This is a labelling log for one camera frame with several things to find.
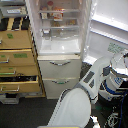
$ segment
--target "wooden drawer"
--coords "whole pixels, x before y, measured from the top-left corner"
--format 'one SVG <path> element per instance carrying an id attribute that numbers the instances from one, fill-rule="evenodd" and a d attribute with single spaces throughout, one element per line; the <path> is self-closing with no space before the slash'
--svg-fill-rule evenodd
<path id="1" fill-rule="evenodd" d="M 0 49 L 31 48 L 27 30 L 0 32 Z"/>
<path id="2" fill-rule="evenodd" d="M 79 56 L 38 57 L 42 78 L 79 78 L 81 59 Z"/>
<path id="3" fill-rule="evenodd" d="M 38 77 L 36 81 L 0 82 L 0 93 L 39 92 Z"/>
<path id="4" fill-rule="evenodd" d="M 0 67 L 0 77 L 38 75 L 36 65 L 18 67 Z"/>
<path id="5" fill-rule="evenodd" d="M 26 66 L 34 65 L 34 58 L 31 49 L 24 50 L 0 50 L 1 66 Z"/>
<path id="6" fill-rule="evenodd" d="M 47 99 L 58 99 L 65 89 L 73 88 L 78 82 L 79 79 L 44 79 Z"/>

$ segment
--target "drawer handle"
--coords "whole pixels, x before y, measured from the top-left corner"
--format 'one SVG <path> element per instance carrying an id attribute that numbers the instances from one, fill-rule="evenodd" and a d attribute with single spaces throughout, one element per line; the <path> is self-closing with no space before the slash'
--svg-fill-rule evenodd
<path id="1" fill-rule="evenodd" d="M 52 82 L 54 82 L 54 83 L 56 83 L 56 84 L 66 84 L 66 83 L 68 83 L 69 81 L 67 80 L 67 81 L 63 81 L 63 82 L 61 82 L 61 81 L 52 81 Z"/>
<path id="2" fill-rule="evenodd" d="M 16 89 L 16 90 L 4 90 L 3 89 L 3 86 L 1 87 L 1 92 L 19 92 L 19 86 L 18 86 L 18 88 Z"/>
<path id="3" fill-rule="evenodd" d="M 0 73 L 0 75 L 15 75 L 16 71 L 14 72 L 9 72 L 9 73 Z"/>
<path id="4" fill-rule="evenodd" d="M 0 61 L 0 64 L 2 63 L 8 63 L 9 62 L 9 59 L 7 59 L 6 61 Z"/>
<path id="5" fill-rule="evenodd" d="M 57 64 L 57 63 L 54 62 L 54 61 L 50 61 L 50 63 L 51 63 L 51 64 L 54 64 L 54 65 L 57 65 L 57 66 L 63 66 L 63 65 L 66 65 L 66 64 L 71 63 L 71 61 L 67 61 L 67 62 L 65 62 L 65 63 L 63 63 L 63 64 Z"/>

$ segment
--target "refrigerator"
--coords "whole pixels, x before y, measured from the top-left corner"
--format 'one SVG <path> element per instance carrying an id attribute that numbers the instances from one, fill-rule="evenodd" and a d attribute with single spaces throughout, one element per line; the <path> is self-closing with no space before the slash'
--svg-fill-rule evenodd
<path id="1" fill-rule="evenodd" d="M 48 99 L 56 99 L 92 65 L 128 49 L 127 0 L 25 0 Z"/>

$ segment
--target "white plastic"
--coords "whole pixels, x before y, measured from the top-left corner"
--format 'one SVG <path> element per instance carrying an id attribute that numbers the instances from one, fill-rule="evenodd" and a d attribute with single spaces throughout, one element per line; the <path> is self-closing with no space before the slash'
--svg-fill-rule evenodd
<path id="1" fill-rule="evenodd" d="M 93 1 L 84 48 L 84 62 L 93 64 L 102 56 L 111 58 L 115 53 L 128 49 L 126 12 L 127 0 Z"/>
<path id="2" fill-rule="evenodd" d="M 76 88 L 68 92 L 62 102 L 60 101 L 61 96 L 48 126 L 77 126 L 84 128 L 91 114 L 88 95 L 82 89 Z"/>
<path id="3" fill-rule="evenodd" d="M 112 91 L 116 91 L 122 83 L 123 79 L 116 77 L 113 73 L 110 73 L 109 77 L 106 79 L 107 87 Z"/>
<path id="4" fill-rule="evenodd" d="M 128 65 L 127 63 L 125 63 L 125 58 L 124 58 L 124 55 L 127 53 L 128 53 L 128 50 L 115 54 L 111 60 L 113 70 L 117 72 L 119 75 L 128 76 L 128 68 L 127 68 Z"/>

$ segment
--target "floor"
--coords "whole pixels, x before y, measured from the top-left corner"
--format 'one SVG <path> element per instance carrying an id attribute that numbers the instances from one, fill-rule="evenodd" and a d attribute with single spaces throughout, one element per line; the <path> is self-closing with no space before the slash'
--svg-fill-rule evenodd
<path id="1" fill-rule="evenodd" d="M 0 128 L 37 128 L 46 126 L 53 113 L 57 100 L 46 98 L 21 98 L 17 105 L 0 103 Z M 92 115 L 98 117 L 103 128 L 106 119 L 101 110 L 92 109 Z M 86 128 L 92 128 L 90 120 Z"/>

